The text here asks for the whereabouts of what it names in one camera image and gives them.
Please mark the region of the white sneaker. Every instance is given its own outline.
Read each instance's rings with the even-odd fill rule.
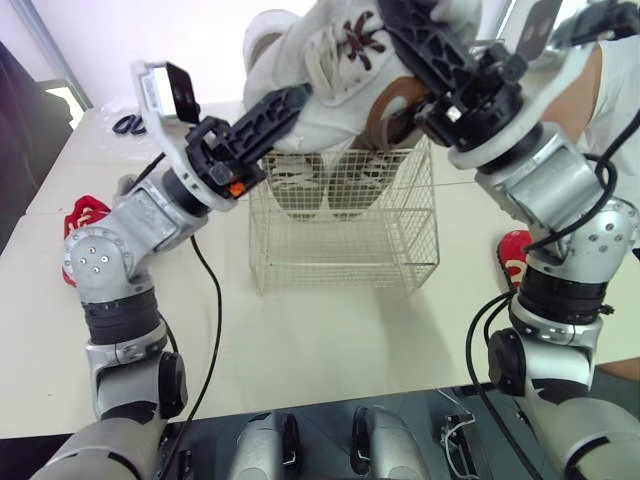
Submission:
[[[244,71],[249,74],[266,48],[278,39],[300,17],[287,10],[267,10],[258,14],[244,32],[242,57]]]
[[[410,111],[395,115],[369,129],[351,144],[352,150],[334,166],[327,197],[340,220],[363,213],[393,183],[407,156],[423,133],[416,129]]]
[[[322,151],[425,95],[424,85],[396,56],[375,0],[319,0],[255,61],[245,106],[306,82],[314,94],[292,132],[275,144],[279,150]]]
[[[242,46],[247,75],[268,48],[299,18],[286,10],[268,10],[251,21]],[[313,218],[313,211],[322,204],[326,177],[320,155],[276,153],[264,159],[262,166],[280,207],[296,220]]]

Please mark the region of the wire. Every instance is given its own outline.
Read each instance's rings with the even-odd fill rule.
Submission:
[[[610,162],[606,163],[604,168],[607,170],[607,173],[609,174],[609,178],[607,179],[607,183],[604,187],[604,191],[602,192],[602,195],[600,196],[598,201],[593,205],[593,207],[591,207],[591,209],[587,213],[585,213],[582,217],[580,217],[578,220],[573,222],[571,225],[563,228],[562,230],[559,230],[558,232],[552,233],[551,235],[549,235],[546,238],[543,238],[542,240],[532,243],[528,247],[524,247],[522,249],[524,253],[529,253],[532,250],[537,250],[539,248],[549,245],[550,243],[557,242],[558,240],[562,239],[566,235],[569,235],[570,233],[575,232],[577,229],[579,229],[583,225],[590,222],[598,213],[600,213],[600,210],[602,210],[602,208],[607,204],[607,202],[613,196],[613,191],[615,190],[616,185],[618,183],[618,170],[616,170],[616,167],[613,165],[613,163],[610,163]],[[604,183],[604,181],[602,180],[602,177],[599,177],[599,180],[600,180],[600,183]]]
[[[466,407],[464,405],[462,405],[458,400],[456,400],[455,398],[453,398],[451,395],[449,395],[448,393],[443,392],[441,389],[438,389],[438,393],[440,395],[442,395],[444,398],[446,398],[447,400],[449,400],[451,403],[456,404],[457,406],[459,406],[462,410],[464,410],[466,413],[468,413],[469,415],[473,415],[469,410],[466,409]]]
[[[615,155],[618,149],[627,141],[629,137],[633,135],[636,130],[640,127],[640,110],[636,113],[636,115],[631,119],[629,124],[625,127],[625,129],[616,137],[616,139],[609,145],[609,148],[605,150],[605,152],[600,156],[598,160],[598,164],[596,165],[596,174],[598,176],[602,175],[602,169],[605,168],[607,162],[611,160],[611,158]]]
[[[173,443],[173,447],[171,447],[171,451],[169,452],[167,461],[164,467],[162,468],[161,472],[158,474],[158,478],[160,480],[166,480],[167,475],[171,470],[171,465],[173,464],[173,462],[177,457],[178,450],[180,449],[180,444],[182,443],[182,440],[184,439],[185,434],[189,430],[189,427],[191,427],[193,417],[195,416],[196,411],[198,410],[198,407],[202,403],[202,399],[204,398],[204,395],[207,389],[209,388],[209,382],[211,381],[211,377],[213,376],[213,369],[215,368],[216,361],[218,359],[218,350],[220,348],[220,337],[222,336],[222,289],[220,288],[220,282],[218,281],[218,278],[216,277],[215,273],[213,273],[213,270],[211,269],[211,267],[205,260],[204,256],[202,255],[202,252],[200,251],[200,247],[198,246],[198,242],[196,241],[196,237],[194,235],[191,236],[191,246],[193,247],[193,250],[196,253],[196,256],[198,257],[198,260],[200,260],[200,263],[202,264],[204,269],[207,271],[207,273],[211,277],[211,280],[213,281],[213,284],[216,287],[216,294],[218,297],[218,328],[216,331],[216,341],[213,347],[213,355],[211,357],[211,363],[209,364],[209,371],[207,372],[207,376],[204,379],[202,388],[200,389],[200,394],[198,395],[196,402],[193,404],[193,407],[189,412],[189,416],[187,417],[185,422],[182,424],[182,427],[180,428],[180,432],[178,433],[178,437]]]
[[[500,314],[500,312],[502,310],[507,308],[507,305],[509,305],[509,299],[508,298],[504,302],[502,302],[500,305],[498,305],[498,308],[496,308],[493,312],[491,312],[491,315],[489,315],[489,318],[484,323],[484,328],[483,328],[484,343],[487,346],[489,345],[489,337],[490,337],[489,328],[491,328],[491,324],[493,323],[495,318],[498,316],[498,314]]]
[[[536,470],[534,465],[531,463],[531,461],[529,460],[527,455],[524,453],[524,451],[522,450],[520,445],[518,445],[518,442],[516,441],[516,439],[513,437],[513,435],[511,434],[511,432],[509,431],[509,429],[505,425],[504,421],[502,420],[502,417],[500,417],[500,414],[498,413],[496,408],[493,406],[493,404],[489,400],[489,397],[487,396],[486,392],[482,388],[482,385],[480,385],[480,381],[478,380],[478,376],[476,375],[475,368],[473,367],[473,359],[471,358],[471,346],[472,346],[472,343],[473,343],[473,334],[474,334],[474,332],[476,330],[476,327],[477,327],[478,323],[480,322],[480,320],[484,316],[484,314],[487,311],[489,311],[489,309],[491,309],[491,307],[493,307],[497,303],[499,303],[499,302],[501,302],[501,301],[503,301],[505,299],[511,298],[515,293],[516,293],[516,290],[509,290],[508,292],[497,296],[496,298],[494,298],[493,300],[491,300],[487,304],[485,304],[478,311],[478,313],[476,313],[476,315],[475,315],[475,317],[473,317],[473,320],[471,321],[471,324],[469,325],[469,329],[467,331],[467,339],[466,339],[466,342],[465,342],[465,357],[466,357],[466,362],[467,362],[467,370],[469,371],[469,376],[471,377],[471,381],[473,383],[473,386],[476,388],[476,391],[478,392],[478,395],[480,396],[480,399],[484,403],[485,407],[487,407],[487,410],[489,411],[489,413],[493,417],[493,420],[498,425],[498,428],[500,428],[500,431],[502,432],[502,434],[506,438],[507,442],[509,443],[509,445],[511,446],[511,448],[515,452],[515,454],[518,457],[518,459],[520,460],[520,462],[522,462],[522,465],[525,467],[525,469],[527,470],[527,472],[529,473],[531,478],[533,478],[535,480],[543,480],[542,476],[540,475],[540,473],[538,473],[538,471]]]
[[[140,175],[138,175],[136,179],[133,181],[133,185],[131,185],[131,188],[129,189],[129,191],[133,190],[134,187],[136,187],[142,180],[147,178],[147,176],[149,176],[149,174],[155,170],[155,168],[158,166],[158,164],[162,161],[162,159],[165,156],[166,156],[165,153],[162,152],[160,155],[154,158],[149,165],[144,167],[144,170],[140,172]]]
[[[600,210],[607,204],[607,202],[613,196],[613,192],[615,191],[617,182],[618,182],[618,171],[616,167],[611,163],[611,158],[615,153],[620,149],[620,147],[633,135],[638,128],[640,128],[640,110],[635,114],[635,116],[631,119],[629,124],[624,128],[624,130],[615,138],[609,148],[605,150],[605,152],[600,155],[587,154],[585,158],[591,161],[596,162],[595,174],[598,177],[598,181],[600,185],[604,189],[602,195],[595,203],[595,205],[589,210],[584,216],[580,219],[569,225],[568,227],[563,228],[559,232],[552,233],[546,238],[539,240],[537,242],[532,243],[528,247],[523,248],[524,253],[529,253],[532,250],[537,250],[542,248],[550,243],[557,242],[561,238],[569,235],[570,233],[575,232],[578,228],[585,225],[589,222],[593,217],[595,217]],[[605,183],[604,177],[602,175],[603,171],[606,170],[608,173],[608,178]]]
[[[167,327],[167,337],[169,337],[169,343],[171,343],[171,350],[173,350],[173,353],[180,353],[178,352],[178,342],[176,342],[176,337],[173,335],[173,330],[171,330],[169,322],[167,322],[167,319],[164,318],[164,316],[160,312],[158,312],[158,315]]]
[[[458,472],[458,470],[456,469],[455,465],[453,464],[453,459],[451,458],[451,452],[449,452],[449,437],[451,437],[451,435],[458,430],[461,427],[464,427],[465,425],[471,425],[473,423],[475,423],[476,421],[476,417],[469,411],[467,410],[467,408],[462,405],[458,400],[456,400],[455,398],[453,398],[451,395],[443,392],[441,389],[438,389],[438,393],[440,395],[442,395],[444,398],[446,398],[447,400],[449,400],[451,403],[457,405],[458,407],[460,407],[462,410],[465,411],[465,413],[471,415],[471,420],[468,420],[466,422],[462,422],[459,423],[458,425],[456,425],[455,427],[453,427],[451,430],[447,431],[447,433],[445,433],[444,438],[443,438],[443,443],[444,443],[444,450],[447,456],[447,462],[449,462],[449,467],[451,467],[451,471],[455,474],[456,477],[461,478],[463,480],[480,480],[480,477],[478,477],[477,475],[463,475],[461,473]]]
[[[451,437],[451,435],[453,435],[456,432],[456,430],[464,427],[465,425],[472,425],[474,423],[476,423],[475,417],[472,420],[467,420],[466,422],[460,422],[444,435],[444,451],[447,454],[447,462],[449,462],[449,467],[451,468],[451,471],[453,472],[453,474],[456,477],[460,478],[461,480],[480,480],[480,477],[472,473],[462,474],[458,472],[458,469],[453,464],[453,460],[451,459],[451,452],[449,452],[449,438]]]

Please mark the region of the white wire basket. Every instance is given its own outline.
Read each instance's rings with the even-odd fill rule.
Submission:
[[[260,292],[357,285],[411,293],[437,267],[426,137],[387,153],[272,152],[262,162],[267,180],[249,197],[250,264]]]

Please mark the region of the table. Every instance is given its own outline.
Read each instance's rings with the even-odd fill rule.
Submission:
[[[237,104],[212,110],[230,120],[240,112]],[[107,135],[107,120],[102,112],[87,113],[0,257],[0,438],[72,432],[94,420],[88,333],[76,292],[61,280],[62,219],[82,194],[109,202],[119,176],[140,171],[157,153],[148,139]],[[197,418],[469,383],[467,326],[502,288],[496,242],[521,225],[472,183],[470,172],[449,166],[443,151],[434,163],[441,264],[410,297],[369,288],[260,296],[248,265],[248,202],[212,215],[197,237],[222,283],[224,324]],[[151,270],[187,366],[190,408],[213,347],[215,290],[188,242]],[[611,283],[607,301],[616,314],[605,323],[617,328],[605,325],[598,362],[640,353],[639,274],[640,263],[629,256]],[[473,358],[486,380],[481,337]]]

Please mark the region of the robotic arm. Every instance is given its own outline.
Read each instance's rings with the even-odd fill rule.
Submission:
[[[137,64],[147,129],[172,162],[139,178],[100,222],[65,242],[63,265],[77,284],[90,340],[86,351],[98,422],[73,435],[34,478],[151,478],[167,419],[187,402],[177,353],[163,351],[152,259],[180,244],[213,211],[231,209],[264,178],[258,160],[288,132],[310,95],[307,85],[267,95],[234,126],[198,123],[186,72]],[[197,123],[186,135],[171,118]]]
[[[516,397],[559,475],[635,478],[638,421],[586,395],[606,287],[638,239],[637,206],[604,197],[588,160],[557,125],[538,119],[584,68],[589,42],[638,33],[637,7],[604,2],[563,24],[523,93],[518,56],[494,45],[472,57],[430,23],[425,3],[379,1],[398,55],[432,92],[416,121],[455,147],[449,158],[457,167],[477,168],[477,183],[529,225],[535,242],[509,306],[513,328],[489,342],[491,381]]]
[[[446,25],[431,20],[434,2],[378,5],[398,56],[430,91],[417,124],[454,147],[456,166],[477,168],[477,182],[526,222],[536,241],[594,205],[602,193],[598,176],[559,127],[539,118],[582,70],[588,42],[624,31],[611,23],[619,17],[594,5],[559,30],[523,90],[527,65],[520,57],[500,45],[472,56]],[[91,336],[99,420],[73,435],[37,479],[151,477],[161,432],[187,394],[182,359],[163,351],[166,326],[149,262],[264,179],[258,160],[289,132],[311,95],[306,84],[272,92],[230,126],[198,121],[188,75],[176,67],[139,64],[134,75],[145,124],[172,167],[138,179],[110,215],[65,243],[64,269],[78,285]],[[194,124],[186,137],[169,120],[176,116]],[[636,207],[612,197],[579,229],[531,250],[509,308],[513,328],[491,338],[491,380],[517,398],[567,478],[632,478],[640,471],[638,422],[586,397],[606,286],[638,236]]]

